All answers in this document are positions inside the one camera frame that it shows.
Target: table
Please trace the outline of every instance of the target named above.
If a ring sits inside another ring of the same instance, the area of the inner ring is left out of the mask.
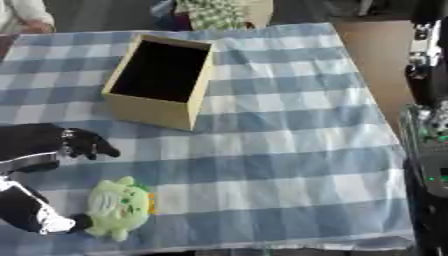
[[[413,36],[412,24],[409,21],[337,23],[335,28],[398,134],[400,109],[413,102],[403,75]]]
[[[0,67],[0,123],[90,129],[123,153],[17,178],[71,214],[99,180],[132,175],[152,188],[158,214],[121,244],[0,225],[3,253],[409,245],[403,151],[331,25],[151,33],[216,43],[194,133],[108,112],[99,91],[135,32],[16,40]]]

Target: cardboard box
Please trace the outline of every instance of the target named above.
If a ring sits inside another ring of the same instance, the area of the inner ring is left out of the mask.
[[[211,44],[139,35],[102,95],[119,119],[191,131],[212,67]]]

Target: green plush toy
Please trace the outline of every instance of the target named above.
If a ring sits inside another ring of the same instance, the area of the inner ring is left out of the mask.
[[[153,212],[152,197],[129,176],[117,182],[101,181],[89,196],[87,214],[93,226],[86,232],[98,237],[110,233],[115,241],[126,240],[128,232],[143,225]]]

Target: person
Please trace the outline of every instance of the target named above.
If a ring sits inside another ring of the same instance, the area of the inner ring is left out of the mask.
[[[0,34],[53,31],[54,19],[43,0],[0,0]]]

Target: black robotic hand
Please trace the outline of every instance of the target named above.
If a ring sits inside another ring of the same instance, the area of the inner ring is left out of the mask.
[[[37,191],[10,179],[13,172],[36,172],[59,166],[58,155],[97,154],[118,157],[120,152],[96,133],[64,129],[54,124],[0,127],[0,219],[39,234],[71,233],[92,225],[85,214],[60,216]]]
[[[54,124],[23,124],[0,127],[0,173],[34,172],[59,167],[58,154],[118,157],[120,152],[96,133]]]

